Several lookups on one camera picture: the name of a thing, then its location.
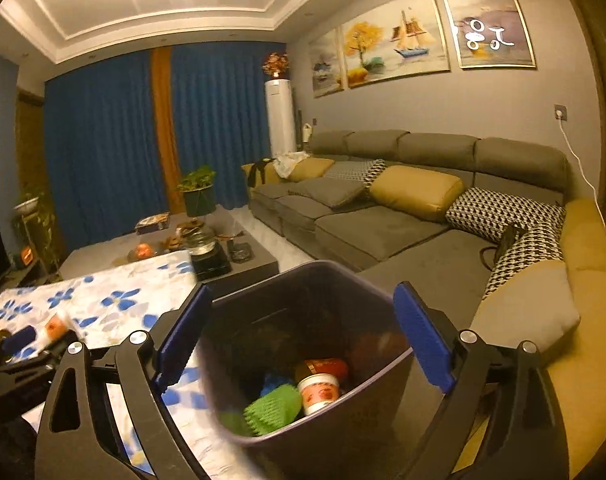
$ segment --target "houndstooth pillow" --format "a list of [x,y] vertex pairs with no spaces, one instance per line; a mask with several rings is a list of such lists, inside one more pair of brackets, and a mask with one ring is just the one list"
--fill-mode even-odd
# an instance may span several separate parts
[[458,197],[445,213],[445,219],[455,229],[467,231],[495,244],[501,239],[507,224],[522,229],[547,222],[560,236],[566,210],[522,196],[513,196],[480,187],[471,187]]
[[520,270],[543,260],[563,260],[558,244],[558,228],[547,222],[531,227],[501,256],[490,274],[482,300]]
[[376,177],[385,171],[385,160],[346,160],[335,162],[323,175],[326,178],[339,178],[340,180],[358,180],[369,189]]

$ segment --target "framed painting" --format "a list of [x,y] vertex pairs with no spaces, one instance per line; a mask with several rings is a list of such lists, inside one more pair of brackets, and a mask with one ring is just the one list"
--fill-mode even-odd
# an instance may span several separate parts
[[536,68],[517,0],[444,0],[461,68]]
[[314,97],[323,97],[343,90],[337,34],[338,30],[333,29],[309,44]]
[[389,79],[449,72],[436,0],[395,0],[341,28],[350,88]]

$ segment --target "trash bin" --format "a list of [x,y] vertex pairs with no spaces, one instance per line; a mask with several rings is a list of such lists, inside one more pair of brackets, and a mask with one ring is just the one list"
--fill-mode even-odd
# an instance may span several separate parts
[[[327,261],[216,300],[197,352],[221,432],[288,479],[340,478],[343,460],[374,450],[397,412],[412,353],[392,298]],[[243,410],[259,397],[265,373],[293,377],[302,360],[332,357],[349,365],[352,389],[281,430],[253,436]]]

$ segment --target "sofa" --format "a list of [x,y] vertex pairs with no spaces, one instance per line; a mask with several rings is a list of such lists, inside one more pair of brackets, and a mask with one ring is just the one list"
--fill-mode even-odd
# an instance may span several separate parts
[[[496,303],[514,301],[515,295],[518,302],[520,294],[534,303],[547,298],[539,310],[557,316],[562,293],[550,292],[545,276],[561,272],[580,322],[566,327],[547,368],[563,413],[570,478],[606,467],[606,230],[594,202],[569,200],[565,155],[516,140],[403,130],[314,134],[307,150],[309,162],[287,180],[267,165],[265,179],[249,189],[254,216],[311,256],[342,263],[388,293],[408,280],[458,330],[481,326],[488,309],[500,314]],[[322,177],[335,162],[371,159],[384,160],[387,170],[347,205],[329,207],[293,194],[299,183]],[[250,167],[243,167],[246,174]],[[562,263],[530,265],[488,295],[492,272],[480,257],[488,240],[453,228],[445,218],[456,196],[471,188],[563,206]],[[440,400],[440,391],[413,365],[395,421],[399,438],[416,444]],[[472,436],[458,468],[474,460],[484,429]]]

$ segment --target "metal screw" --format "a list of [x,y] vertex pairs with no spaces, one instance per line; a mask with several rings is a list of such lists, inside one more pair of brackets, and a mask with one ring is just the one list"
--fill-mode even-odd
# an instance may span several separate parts
[[464,330],[459,337],[464,343],[472,344],[477,342],[477,335],[472,330]]
[[523,341],[522,348],[528,354],[536,354],[537,346],[532,341]]
[[138,332],[134,332],[131,336],[129,336],[129,342],[135,345],[140,345],[143,341],[147,339],[147,334],[142,330]]
[[81,343],[80,341],[72,343],[70,346],[67,347],[67,351],[70,352],[70,354],[78,354],[78,352],[80,352],[82,349],[83,343]]

